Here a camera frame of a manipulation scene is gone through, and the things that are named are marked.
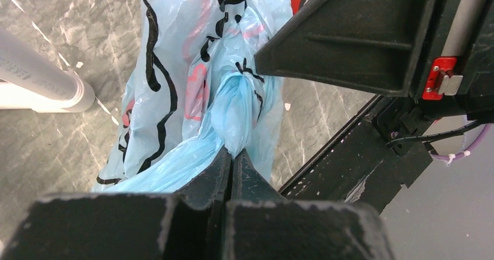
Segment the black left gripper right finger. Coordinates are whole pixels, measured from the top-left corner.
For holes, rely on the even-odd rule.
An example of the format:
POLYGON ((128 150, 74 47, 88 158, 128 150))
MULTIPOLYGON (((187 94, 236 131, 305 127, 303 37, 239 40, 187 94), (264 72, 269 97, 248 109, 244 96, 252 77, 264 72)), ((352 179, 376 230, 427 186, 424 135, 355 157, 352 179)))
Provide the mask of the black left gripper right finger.
POLYGON ((377 211, 361 203, 284 199, 246 150, 233 162, 224 259, 393 259, 377 211))

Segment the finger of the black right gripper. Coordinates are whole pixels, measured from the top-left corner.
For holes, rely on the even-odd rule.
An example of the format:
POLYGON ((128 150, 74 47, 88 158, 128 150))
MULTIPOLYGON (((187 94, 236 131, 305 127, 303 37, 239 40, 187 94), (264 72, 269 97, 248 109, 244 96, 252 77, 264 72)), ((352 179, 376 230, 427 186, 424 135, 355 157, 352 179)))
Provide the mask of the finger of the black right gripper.
POLYGON ((256 53, 256 69, 383 96, 412 96, 444 1, 309 0, 256 53))

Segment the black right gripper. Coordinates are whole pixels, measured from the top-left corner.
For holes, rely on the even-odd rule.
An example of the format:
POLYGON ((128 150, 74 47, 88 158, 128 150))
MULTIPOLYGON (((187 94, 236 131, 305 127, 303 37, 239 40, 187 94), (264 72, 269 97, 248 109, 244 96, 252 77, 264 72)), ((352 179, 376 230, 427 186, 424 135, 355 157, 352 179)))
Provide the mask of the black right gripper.
POLYGON ((493 0, 437 0, 415 97, 426 118, 493 121, 493 0))

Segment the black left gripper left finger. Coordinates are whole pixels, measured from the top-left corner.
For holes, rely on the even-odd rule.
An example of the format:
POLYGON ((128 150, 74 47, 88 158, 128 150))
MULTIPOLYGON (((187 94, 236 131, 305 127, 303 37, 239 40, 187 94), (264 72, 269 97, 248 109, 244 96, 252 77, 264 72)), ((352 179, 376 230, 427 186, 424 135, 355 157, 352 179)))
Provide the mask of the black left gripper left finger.
POLYGON ((2 259, 220 259, 232 158, 171 194, 58 193, 35 201, 2 259))

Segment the light blue printed plastic bag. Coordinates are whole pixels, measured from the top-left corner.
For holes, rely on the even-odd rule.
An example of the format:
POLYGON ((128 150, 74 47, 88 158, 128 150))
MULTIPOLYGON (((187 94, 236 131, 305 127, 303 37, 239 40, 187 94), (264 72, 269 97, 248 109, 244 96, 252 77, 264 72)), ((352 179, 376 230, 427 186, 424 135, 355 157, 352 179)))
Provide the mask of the light blue printed plastic bag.
POLYGON ((167 192, 221 149, 246 150, 271 178, 283 79, 255 54, 288 22, 291 0, 141 0, 142 40, 118 137, 94 192, 167 192))

